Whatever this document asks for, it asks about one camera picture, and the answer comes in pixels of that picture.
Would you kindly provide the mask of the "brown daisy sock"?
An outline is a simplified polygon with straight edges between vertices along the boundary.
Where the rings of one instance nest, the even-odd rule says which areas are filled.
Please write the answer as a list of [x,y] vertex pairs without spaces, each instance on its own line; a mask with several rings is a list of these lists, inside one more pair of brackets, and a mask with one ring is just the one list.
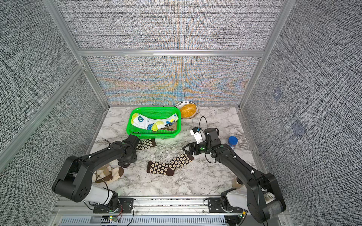
[[156,147],[156,141],[154,138],[152,139],[142,139],[138,143],[136,150],[144,150],[144,149],[150,149],[152,147]]
[[149,174],[160,174],[173,176],[178,169],[185,167],[194,160],[192,155],[183,153],[172,159],[169,163],[149,161],[146,172]]

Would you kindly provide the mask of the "white sock blue yellow patches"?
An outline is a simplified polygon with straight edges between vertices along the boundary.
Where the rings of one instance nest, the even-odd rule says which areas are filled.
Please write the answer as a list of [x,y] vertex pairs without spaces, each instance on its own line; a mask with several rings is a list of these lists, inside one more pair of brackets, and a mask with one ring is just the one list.
[[172,126],[178,121],[177,114],[170,116],[167,119],[151,119],[139,113],[134,113],[131,116],[131,124],[137,128],[156,132],[160,129]]

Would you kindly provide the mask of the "brown checkered argyle sock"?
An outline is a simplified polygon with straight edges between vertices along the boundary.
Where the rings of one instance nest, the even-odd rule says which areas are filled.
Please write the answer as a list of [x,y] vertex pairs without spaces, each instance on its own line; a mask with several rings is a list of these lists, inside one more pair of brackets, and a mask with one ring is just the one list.
[[173,123],[170,126],[167,126],[167,127],[163,128],[163,130],[165,130],[165,131],[176,131],[177,130],[177,122]]

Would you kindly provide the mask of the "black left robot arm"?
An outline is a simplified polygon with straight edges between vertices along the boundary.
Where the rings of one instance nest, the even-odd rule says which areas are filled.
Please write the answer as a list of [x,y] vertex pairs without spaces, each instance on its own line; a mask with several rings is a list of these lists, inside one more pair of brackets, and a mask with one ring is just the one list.
[[74,202],[95,202],[108,205],[116,199],[116,193],[109,188],[92,185],[96,171],[106,164],[117,160],[118,165],[127,168],[137,161],[138,136],[129,135],[123,141],[115,141],[107,148],[81,157],[68,157],[55,182],[52,191]]

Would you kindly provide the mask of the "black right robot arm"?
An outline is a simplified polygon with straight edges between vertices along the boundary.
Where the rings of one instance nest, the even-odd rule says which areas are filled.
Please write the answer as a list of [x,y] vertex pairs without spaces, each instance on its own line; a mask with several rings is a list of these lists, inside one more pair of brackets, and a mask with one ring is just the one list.
[[202,131],[195,127],[190,133],[196,141],[183,147],[186,154],[209,154],[230,169],[244,185],[240,190],[230,189],[223,193],[221,203],[226,211],[231,207],[241,208],[257,222],[265,223],[287,209],[276,177],[258,171],[238,157],[229,145],[221,143],[217,128]]

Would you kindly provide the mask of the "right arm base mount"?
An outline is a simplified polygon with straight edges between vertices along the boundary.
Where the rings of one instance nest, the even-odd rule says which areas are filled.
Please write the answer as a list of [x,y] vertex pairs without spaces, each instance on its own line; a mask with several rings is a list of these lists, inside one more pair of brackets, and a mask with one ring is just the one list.
[[248,212],[247,189],[245,186],[231,188],[222,192],[220,197],[207,198],[210,213],[242,213]]

